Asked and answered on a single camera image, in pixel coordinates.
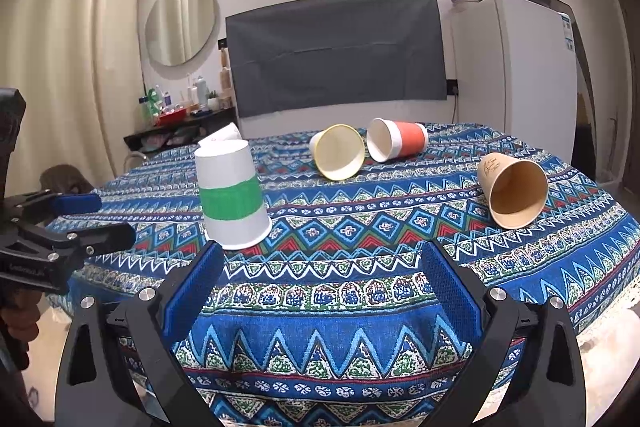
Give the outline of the person's left hand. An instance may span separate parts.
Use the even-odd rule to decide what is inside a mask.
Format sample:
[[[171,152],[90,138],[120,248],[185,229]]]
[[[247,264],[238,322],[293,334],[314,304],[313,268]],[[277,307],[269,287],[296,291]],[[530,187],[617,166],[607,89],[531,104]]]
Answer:
[[[16,288],[1,301],[1,334],[18,371],[29,366],[28,344],[39,334],[41,291]]]

